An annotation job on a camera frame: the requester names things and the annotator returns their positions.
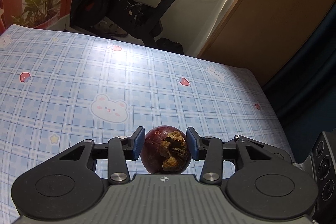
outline strawberry print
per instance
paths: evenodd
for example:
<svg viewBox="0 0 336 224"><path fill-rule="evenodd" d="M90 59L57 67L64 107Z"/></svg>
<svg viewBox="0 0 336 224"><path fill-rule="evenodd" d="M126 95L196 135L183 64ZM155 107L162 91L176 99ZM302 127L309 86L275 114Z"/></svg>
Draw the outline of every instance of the strawberry print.
<svg viewBox="0 0 336 224"><path fill-rule="evenodd" d="M20 81L22 83L27 83L31 79L31 75L29 72L23 72L20 74Z"/></svg>
<svg viewBox="0 0 336 224"><path fill-rule="evenodd" d="M118 51L122 51L123 49L121 47L117 46L117 45L114 45L112 47L112 50L118 52Z"/></svg>
<svg viewBox="0 0 336 224"><path fill-rule="evenodd" d="M254 104L254 106L258 109L261 110L261 106L259 104Z"/></svg>
<svg viewBox="0 0 336 224"><path fill-rule="evenodd" d="M179 77L177 80L180 82L181 85L190 85L189 81L184 77Z"/></svg>

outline bear print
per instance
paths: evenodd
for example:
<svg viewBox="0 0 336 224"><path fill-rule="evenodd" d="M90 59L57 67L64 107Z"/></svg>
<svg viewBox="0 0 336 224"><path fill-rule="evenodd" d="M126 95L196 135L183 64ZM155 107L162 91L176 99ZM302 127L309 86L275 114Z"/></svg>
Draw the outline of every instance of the bear print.
<svg viewBox="0 0 336 224"><path fill-rule="evenodd" d="M13 42L13 39L11 39L10 34L4 35L0 37L0 48L6 48L12 42Z"/></svg>
<svg viewBox="0 0 336 224"><path fill-rule="evenodd" d="M224 74L219 71L216 71L214 67L207 68L208 73L210 73L213 77L215 77L218 81L225 82Z"/></svg>
<svg viewBox="0 0 336 224"><path fill-rule="evenodd" d="M106 94L96 96L90 112L105 122L123 123L128 118L127 103L123 100L112 101Z"/></svg>

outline brown calyx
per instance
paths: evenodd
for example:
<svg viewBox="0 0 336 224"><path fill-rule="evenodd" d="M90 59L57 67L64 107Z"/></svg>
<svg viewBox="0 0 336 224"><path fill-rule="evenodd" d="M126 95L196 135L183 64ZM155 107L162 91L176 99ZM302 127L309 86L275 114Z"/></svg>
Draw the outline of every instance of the brown calyx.
<svg viewBox="0 0 336 224"><path fill-rule="evenodd" d="M159 146L159 152L166 158L162 164L163 170L171 172L183 168L189 156L187 143L179 131L167 134Z"/></svg>

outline yellow star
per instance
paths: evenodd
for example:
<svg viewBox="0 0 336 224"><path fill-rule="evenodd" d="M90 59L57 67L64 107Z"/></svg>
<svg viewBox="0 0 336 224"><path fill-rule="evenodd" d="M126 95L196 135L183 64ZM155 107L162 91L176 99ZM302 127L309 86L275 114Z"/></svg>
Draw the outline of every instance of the yellow star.
<svg viewBox="0 0 336 224"><path fill-rule="evenodd" d="M52 144L58 144L59 137L56 134L50 136L49 139Z"/></svg>

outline wooden panel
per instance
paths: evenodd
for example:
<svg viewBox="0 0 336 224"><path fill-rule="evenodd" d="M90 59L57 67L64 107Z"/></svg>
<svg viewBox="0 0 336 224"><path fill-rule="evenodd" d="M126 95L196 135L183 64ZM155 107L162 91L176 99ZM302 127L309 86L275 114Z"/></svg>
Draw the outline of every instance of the wooden panel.
<svg viewBox="0 0 336 224"><path fill-rule="evenodd" d="M250 69L265 84L297 52L335 0L236 0L198 58Z"/></svg>

